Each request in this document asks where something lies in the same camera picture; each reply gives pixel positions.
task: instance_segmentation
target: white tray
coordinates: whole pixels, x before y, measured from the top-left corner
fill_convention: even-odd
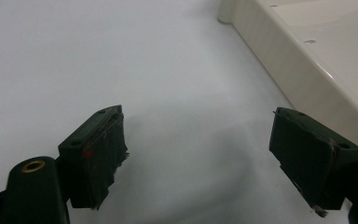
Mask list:
[[[223,0],[294,108],[358,145],[358,0]]]

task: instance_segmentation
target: white table surface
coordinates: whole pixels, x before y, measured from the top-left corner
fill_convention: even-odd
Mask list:
[[[58,157],[95,111],[123,105],[131,156],[80,223],[348,223],[320,218],[269,152],[290,107],[218,0],[0,0],[0,191]]]

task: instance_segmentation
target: red mark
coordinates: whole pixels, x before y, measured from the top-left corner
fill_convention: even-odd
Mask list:
[[[90,148],[90,149],[87,149],[86,151],[84,151],[82,153],[82,157],[83,158],[90,158],[90,157],[92,157],[93,154],[94,154],[94,150]]]

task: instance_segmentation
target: tray hole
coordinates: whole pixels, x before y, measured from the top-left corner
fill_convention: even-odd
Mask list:
[[[304,43],[306,43],[306,44],[314,44],[314,43],[316,43],[316,40],[306,40],[306,41],[304,41]]]

